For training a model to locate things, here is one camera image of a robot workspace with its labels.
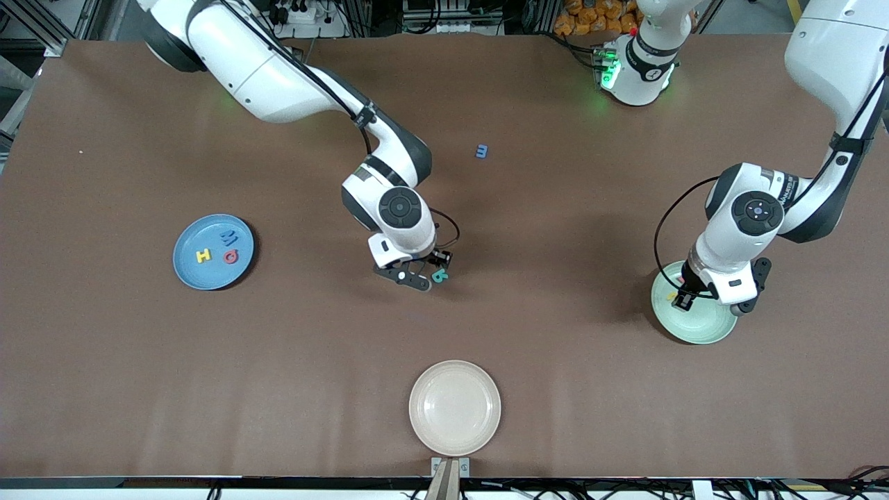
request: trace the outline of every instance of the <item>white robotic arm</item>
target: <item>white robotic arm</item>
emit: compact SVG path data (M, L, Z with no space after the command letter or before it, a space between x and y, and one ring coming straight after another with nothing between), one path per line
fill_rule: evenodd
M824 166L813 179L747 163L725 170L707 199L709 223L685 261L675 306L690 310L709 291L736 314L749 312L763 287L750 261L775 236L805 243L836 227L889 101L886 6L883 0L809 3L784 60L797 84L836 115Z
M423 260L446 269L450 253L435 249L436 226L414 190L431 170L426 144L341 78L297 60L261 26L248 4L150 2L144 36L155 55L182 71L209 70L260 120L289 123L339 110L379 140L377 149L342 183L342 202L374 233L368 244L376 272L428 291L429 280L410 272L408 262Z
M621 102L644 106L657 99L676 67L679 47L692 31L688 12L700 0L638 0L645 21L635 35L605 44L599 84Z

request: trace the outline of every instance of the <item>white plate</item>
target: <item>white plate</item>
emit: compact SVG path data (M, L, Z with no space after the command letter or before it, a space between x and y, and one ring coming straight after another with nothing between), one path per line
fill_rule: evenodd
M420 375L411 390L413 431L443 456L466 456L483 447L500 424L500 393L483 369L442 361Z

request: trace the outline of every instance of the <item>brown table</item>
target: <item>brown table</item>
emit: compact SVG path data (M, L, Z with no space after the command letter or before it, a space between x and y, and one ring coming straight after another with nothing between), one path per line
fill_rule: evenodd
M821 163L832 116L787 77L786 43L693 36L673 85L633 109L542 37L319 42L313 64L434 151L420 192L463 238L430 294L371 273L340 204L364 155L343 115L264 124L141 44L71 43L2 176L0 474L424 473L407 399L443 359L501 391L476 475L889 462L884 133L837 231L776 241L768 290L728 338L683 345L651 318L652 234L677 195L742 160ZM704 227L705 194L668 222L667 259ZM259 260L197 292L172 245L218 212L255 227Z

